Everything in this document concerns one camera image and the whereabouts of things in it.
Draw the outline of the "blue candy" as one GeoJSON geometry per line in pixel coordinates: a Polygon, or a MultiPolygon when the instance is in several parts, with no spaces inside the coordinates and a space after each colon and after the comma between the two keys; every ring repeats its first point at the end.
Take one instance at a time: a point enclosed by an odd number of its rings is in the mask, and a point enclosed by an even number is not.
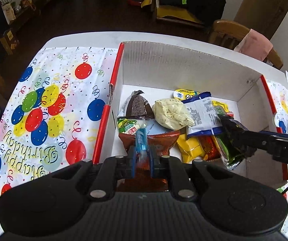
{"type": "Polygon", "coordinates": [[[144,165],[148,160],[148,141],[145,128],[140,128],[135,134],[135,147],[137,152],[136,163],[138,166],[144,165]]]}

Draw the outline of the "light blue snack packet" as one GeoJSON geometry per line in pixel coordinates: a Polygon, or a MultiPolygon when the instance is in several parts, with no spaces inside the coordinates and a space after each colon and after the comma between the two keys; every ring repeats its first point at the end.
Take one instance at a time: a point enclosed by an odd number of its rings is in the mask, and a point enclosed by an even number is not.
{"type": "Polygon", "coordinates": [[[156,120],[151,119],[151,120],[147,120],[146,122],[146,132],[147,132],[147,135],[157,135],[157,134],[173,132],[173,130],[169,128],[165,128],[161,126],[159,123],[157,123],[156,120]]]}

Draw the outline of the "silver jelly cup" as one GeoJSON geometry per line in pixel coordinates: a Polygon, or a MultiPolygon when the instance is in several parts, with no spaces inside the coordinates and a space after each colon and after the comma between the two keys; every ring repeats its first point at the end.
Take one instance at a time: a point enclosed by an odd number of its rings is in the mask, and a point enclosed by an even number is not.
{"type": "Polygon", "coordinates": [[[144,119],[118,119],[117,127],[119,133],[135,135],[140,128],[146,127],[146,121],[144,119]]]}

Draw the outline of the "yellow candy packet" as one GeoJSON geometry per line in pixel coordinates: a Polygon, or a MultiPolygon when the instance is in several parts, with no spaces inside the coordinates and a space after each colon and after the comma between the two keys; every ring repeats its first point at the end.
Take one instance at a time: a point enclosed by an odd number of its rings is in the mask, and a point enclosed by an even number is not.
{"type": "Polygon", "coordinates": [[[182,159],[184,163],[190,163],[192,160],[201,157],[204,158],[204,149],[197,137],[186,138],[186,134],[181,134],[177,139],[182,159]]]}

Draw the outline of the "cream snack packet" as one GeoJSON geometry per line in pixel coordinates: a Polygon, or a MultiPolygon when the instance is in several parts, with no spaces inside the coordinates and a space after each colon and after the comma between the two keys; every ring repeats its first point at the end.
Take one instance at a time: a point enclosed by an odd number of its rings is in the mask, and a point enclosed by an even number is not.
{"type": "Polygon", "coordinates": [[[176,98],[156,100],[152,106],[156,122],[170,130],[181,130],[195,125],[183,102],[176,98]]]}

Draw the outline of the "black chocolate wedge packet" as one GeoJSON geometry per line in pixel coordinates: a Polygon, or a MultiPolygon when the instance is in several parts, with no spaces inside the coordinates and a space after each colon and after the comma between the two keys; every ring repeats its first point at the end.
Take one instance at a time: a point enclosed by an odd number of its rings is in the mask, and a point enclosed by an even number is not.
{"type": "Polygon", "coordinates": [[[143,91],[133,91],[122,104],[118,118],[126,119],[154,119],[154,112],[149,102],[142,96],[143,91]]]}

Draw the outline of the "red snack packet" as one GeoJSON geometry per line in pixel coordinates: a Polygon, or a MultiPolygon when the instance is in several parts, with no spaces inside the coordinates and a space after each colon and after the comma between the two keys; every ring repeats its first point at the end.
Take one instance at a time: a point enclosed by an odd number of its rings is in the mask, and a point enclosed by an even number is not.
{"type": "Polygon", "coordinates": [[[203,160],[210,161],[220,158],[220,152],[214,136],[199,136],[198,140],[204,150],[203,160]]]}

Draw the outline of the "black plum candy packet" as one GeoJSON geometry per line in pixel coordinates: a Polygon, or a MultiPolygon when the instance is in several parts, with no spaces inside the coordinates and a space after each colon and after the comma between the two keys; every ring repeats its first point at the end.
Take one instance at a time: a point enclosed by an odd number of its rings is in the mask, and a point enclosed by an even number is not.
{"type": "Polygon", "coordinates": [[[231,158],[245,159],[253,156],[256,152],[256,148],[247,146],[242,142],[242,134],[248,129],[228,115],[220,115],[219,119],[223,126],[224,131],[224,142],[228,147],[229,155],[231,158]]]}

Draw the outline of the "blue white snack packet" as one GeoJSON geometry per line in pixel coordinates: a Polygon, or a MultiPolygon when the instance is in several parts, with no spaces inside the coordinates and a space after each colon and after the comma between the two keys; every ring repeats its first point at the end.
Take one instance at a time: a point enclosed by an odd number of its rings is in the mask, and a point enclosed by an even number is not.
{"type": "Polygon", "coordinates": [[[217,133],[216,129],[222,127],[221,121],[213,108],[209,91],[183,100],[183,104],[195,123],[193,127],[187,127],[187,138],[214,136],[217,133]]]}

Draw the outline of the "green wafer packet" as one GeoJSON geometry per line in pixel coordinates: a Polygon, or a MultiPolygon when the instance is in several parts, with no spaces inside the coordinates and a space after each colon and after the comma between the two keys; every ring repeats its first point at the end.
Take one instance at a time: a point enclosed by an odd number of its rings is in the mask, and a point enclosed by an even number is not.
{"type": "MultiPolygon", "coordinates": [[[[224,108],[221,106],[214,106],[214,110],[218,117],[227,117],[236,124],[237,128],[246,129],[239,121],[233,118],[232,112],[226,113],[224,108]]],[[[233,146],[229,137],[226,135],[226,132],[224,132],[223,127],[216,129],[216,132],[217,133],[214,135],[215,139],[213,141],[220,153],[220,158],[227,169],[233,170],[245,159],[245,156],[233,146]]]]}

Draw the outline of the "red cardboard box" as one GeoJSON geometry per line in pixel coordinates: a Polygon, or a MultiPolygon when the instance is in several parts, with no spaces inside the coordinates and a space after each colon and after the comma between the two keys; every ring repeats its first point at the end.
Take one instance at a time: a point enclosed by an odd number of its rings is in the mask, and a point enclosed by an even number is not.
{"type": "Polygon", "coordinates": [[[222,145],[223,112],[213,101],[227,104],[233,118],[250,131],[281,132],[267,83],[277,69],[232,50],[222,52],[216,56],[157,42],[122,42],[92,161],[126,154],[118,136],[120,117],[156,124],[154,138],[162,130],[185,129],[184,145],[204,136],[222,145]]]}

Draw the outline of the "balloon birthday tablecloth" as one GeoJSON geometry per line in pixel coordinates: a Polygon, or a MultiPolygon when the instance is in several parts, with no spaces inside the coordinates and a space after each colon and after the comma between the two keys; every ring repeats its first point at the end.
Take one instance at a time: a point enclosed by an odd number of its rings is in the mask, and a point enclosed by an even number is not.
{"type": "Polygon", "coordinates": [[[287,240],[288,164],[266,151],[160,157],[164,192],[119,192],[126,156],[92,161],[118,49],[40,50],[0,121],[0,240],[287,240]]]}

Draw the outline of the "pink cloth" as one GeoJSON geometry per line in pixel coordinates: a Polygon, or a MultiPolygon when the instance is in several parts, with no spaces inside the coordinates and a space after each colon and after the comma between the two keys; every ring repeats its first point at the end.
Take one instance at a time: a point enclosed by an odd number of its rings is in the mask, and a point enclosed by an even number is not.
{"type": "Polygon", "coordinates": [[[273,44],[264,35],[250,29],[233,50],[259,61],[264,61],[272,48],[273,44]]]}

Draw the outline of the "wooden chair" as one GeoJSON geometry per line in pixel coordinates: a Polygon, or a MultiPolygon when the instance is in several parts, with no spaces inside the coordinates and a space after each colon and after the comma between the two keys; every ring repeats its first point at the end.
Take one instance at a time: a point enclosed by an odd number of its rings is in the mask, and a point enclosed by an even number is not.
{"type": "Polygon", "coordinates": [[[208,43],[247,55],[278,70],[284,65],[268,38],[237,22],[216,20],[212,25],[208,43]]]}

